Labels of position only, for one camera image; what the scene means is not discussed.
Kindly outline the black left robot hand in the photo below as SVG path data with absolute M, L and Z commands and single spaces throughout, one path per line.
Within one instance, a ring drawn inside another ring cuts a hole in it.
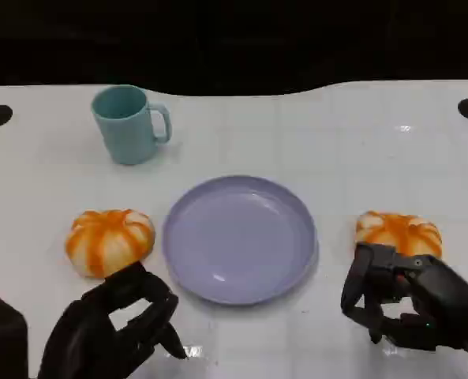
M 110 315 L 145 299 L 150 305 L 116 329 Z M 178 296 L 140 262 L 108 276 L 70 303 L 43 352 L 40 378 L 127 378 L 161 345 L 185 359 L 182 342 L 170 323 Z

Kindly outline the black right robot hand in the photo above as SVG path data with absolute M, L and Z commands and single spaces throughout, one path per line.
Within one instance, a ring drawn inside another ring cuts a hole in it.
M 373 343 L 387 338 L 396 347 L 468 353 L 468 283 L 432 255 L 357 243 L 340 306 Z

